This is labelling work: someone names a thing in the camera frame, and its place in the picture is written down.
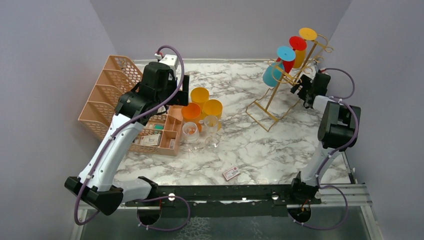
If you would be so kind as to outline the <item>orange plastic wine glass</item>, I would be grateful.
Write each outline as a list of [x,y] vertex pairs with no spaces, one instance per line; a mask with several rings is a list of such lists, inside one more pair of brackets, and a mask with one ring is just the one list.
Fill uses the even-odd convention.
[[202,109],[197,103],[190,102],[187,106],[183,106],[181,109],[181,115],[184,123],[195,123],[198,131],[200,133],[202,132],[202,126],[199,123],[202,116]]

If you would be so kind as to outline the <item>yellow plastic wine glass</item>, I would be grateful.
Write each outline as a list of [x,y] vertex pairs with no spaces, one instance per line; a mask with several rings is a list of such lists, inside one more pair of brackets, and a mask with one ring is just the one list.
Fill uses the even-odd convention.
[[193,103],[196,103],[202,109],[205,102],[209,100],[210,93],[204,87],[196,87],[190,93],[190,98]]

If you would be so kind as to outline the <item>clear wine glass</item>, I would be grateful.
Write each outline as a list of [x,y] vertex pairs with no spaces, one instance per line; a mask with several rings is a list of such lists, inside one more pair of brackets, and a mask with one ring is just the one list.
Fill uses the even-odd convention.
[[189,152],[194,153],[200,149],[200,132],[196,123],[186,122],[182,127],[182,136]]
[[215,149],[219,145],[219,139],[216,137],[216,133],[219,130],[220,121],[214,115],[208,115],[203,120],[204,130],[206,132],[205,146],[209,149]]

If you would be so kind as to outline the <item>blue plastic wine glass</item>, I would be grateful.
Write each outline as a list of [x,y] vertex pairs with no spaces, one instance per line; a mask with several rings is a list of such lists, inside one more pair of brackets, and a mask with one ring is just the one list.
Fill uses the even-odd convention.
[[278,68],[284,70],[285,73],[289,73],[294,67],[296,57],[295,51],[288,46],[280,46],[276,53],[277,59],[268,66],[262,76],[263,82],[271,88],[277,86],[277,80],[283,75],[283,72]]

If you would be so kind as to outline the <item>red white staples box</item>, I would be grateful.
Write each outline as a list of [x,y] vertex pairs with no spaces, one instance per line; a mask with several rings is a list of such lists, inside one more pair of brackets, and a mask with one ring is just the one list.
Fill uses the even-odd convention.
[[226,181],[229,181],[229,180],[237,177],[240,174],[241,174],[241,172],[240,172],[239,168],[237,166],[233,166],[232,168],[223,172],[222,176]]

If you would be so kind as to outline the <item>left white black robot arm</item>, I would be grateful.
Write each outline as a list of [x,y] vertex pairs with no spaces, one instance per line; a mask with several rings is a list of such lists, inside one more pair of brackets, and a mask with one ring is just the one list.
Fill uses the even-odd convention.
[[190,77],[176,78],[167,64],[153,61],[144,67],[141,81],[121,95],[111,124],[94,156],[78,176],[70,176],[64,186],[74,195],[78,206],[84,201],[106,216],[122,203],[140,200],[152,205],[157,200],[154,182],[138,177],[115,182],[118,166],[130,145],[164,105],[187,105]]

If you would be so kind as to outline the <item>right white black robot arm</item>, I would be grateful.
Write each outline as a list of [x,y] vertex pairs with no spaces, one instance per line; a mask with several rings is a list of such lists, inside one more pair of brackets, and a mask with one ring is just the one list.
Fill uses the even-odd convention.
[[290,90],[303,100],[304,108],[322,113],[315,152],[288,190],[289,199],[296,204],[315,197],[334,159],[353,147],[358,138],[361,108],[346,104],[345,97],[327,95],[331,76],[326,71],[326,68],[319,69],[314,78],[302,75],[299,86]]

